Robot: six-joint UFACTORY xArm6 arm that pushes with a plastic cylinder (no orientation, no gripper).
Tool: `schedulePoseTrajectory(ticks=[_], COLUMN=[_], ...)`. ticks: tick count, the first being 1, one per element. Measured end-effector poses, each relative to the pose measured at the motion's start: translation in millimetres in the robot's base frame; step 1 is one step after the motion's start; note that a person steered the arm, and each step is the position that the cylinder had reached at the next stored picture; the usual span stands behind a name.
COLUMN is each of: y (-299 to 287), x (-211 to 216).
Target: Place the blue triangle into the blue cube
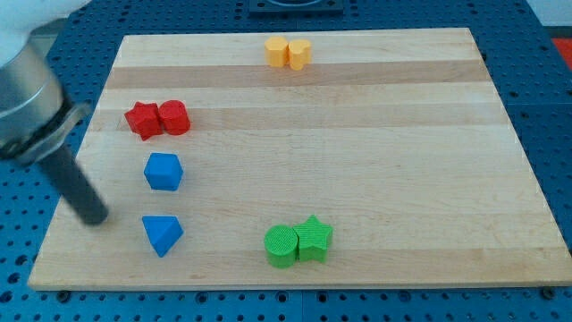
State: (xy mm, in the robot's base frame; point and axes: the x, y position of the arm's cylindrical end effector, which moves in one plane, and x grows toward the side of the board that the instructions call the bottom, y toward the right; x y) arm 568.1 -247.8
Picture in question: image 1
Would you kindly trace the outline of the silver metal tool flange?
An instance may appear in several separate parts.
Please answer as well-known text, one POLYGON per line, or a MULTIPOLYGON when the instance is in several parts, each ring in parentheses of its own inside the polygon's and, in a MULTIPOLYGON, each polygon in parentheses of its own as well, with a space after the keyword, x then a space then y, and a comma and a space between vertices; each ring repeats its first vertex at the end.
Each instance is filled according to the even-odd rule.
POLYGON ((1 158, 36 163, 59 149, 92 112, 73 103, 46 59, 28 43, 1 68, 1 158))

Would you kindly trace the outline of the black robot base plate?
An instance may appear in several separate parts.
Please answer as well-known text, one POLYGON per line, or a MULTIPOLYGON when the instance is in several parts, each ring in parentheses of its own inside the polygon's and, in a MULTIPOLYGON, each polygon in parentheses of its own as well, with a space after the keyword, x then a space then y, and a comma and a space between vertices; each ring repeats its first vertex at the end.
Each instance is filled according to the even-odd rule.
POLYGON ((251 14, 343 13, 342 0, 248 0, 251 14))

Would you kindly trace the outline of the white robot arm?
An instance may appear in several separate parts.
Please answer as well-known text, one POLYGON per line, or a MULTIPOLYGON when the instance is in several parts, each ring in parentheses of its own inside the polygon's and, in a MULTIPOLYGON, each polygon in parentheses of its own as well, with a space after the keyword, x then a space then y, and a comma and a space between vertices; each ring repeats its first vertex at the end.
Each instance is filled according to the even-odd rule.
POLYGON ((79 10, 89 0, 16 0, 1 3, 1 158, 39 164, 85 225, 99 225, 108 208, 64 140, 92 112, 73 103, 32 32, 79 10))

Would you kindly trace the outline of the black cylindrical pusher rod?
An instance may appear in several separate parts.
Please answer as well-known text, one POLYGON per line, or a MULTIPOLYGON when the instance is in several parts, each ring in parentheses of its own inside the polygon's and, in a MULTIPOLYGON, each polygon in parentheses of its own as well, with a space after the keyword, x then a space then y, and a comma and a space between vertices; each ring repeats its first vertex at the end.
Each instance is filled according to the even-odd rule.
POLYGON ((68 147, 60 146, 38 164, 83 224, 100 225, 107 219, 107 206, 68 147))

